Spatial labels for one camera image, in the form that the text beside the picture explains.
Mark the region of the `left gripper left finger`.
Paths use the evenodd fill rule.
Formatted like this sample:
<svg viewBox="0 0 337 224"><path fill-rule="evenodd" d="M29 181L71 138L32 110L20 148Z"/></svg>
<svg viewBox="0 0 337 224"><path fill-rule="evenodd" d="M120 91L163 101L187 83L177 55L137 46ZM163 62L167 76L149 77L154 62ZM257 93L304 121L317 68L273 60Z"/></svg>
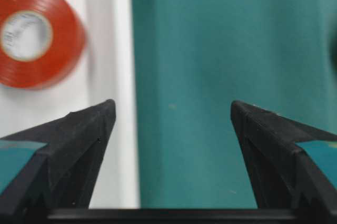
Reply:
<svg viewBox="0 0 337 224"><path fill-rule="evenodd" d="M116 121L111 99L1 138L1 223L88 208Z"/></svg>

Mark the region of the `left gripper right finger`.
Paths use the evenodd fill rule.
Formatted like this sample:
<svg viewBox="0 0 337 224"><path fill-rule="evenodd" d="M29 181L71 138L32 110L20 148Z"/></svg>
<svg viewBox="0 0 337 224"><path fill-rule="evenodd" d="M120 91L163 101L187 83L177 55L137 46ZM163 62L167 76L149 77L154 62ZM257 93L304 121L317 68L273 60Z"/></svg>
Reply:
<svg viewBox="0 0 337 224"><path fill-rule="evenodd" d="M230 113L258 208L336 223L336 187L304 148L331 147L336 135L242 101L233 101Z"/></svg>

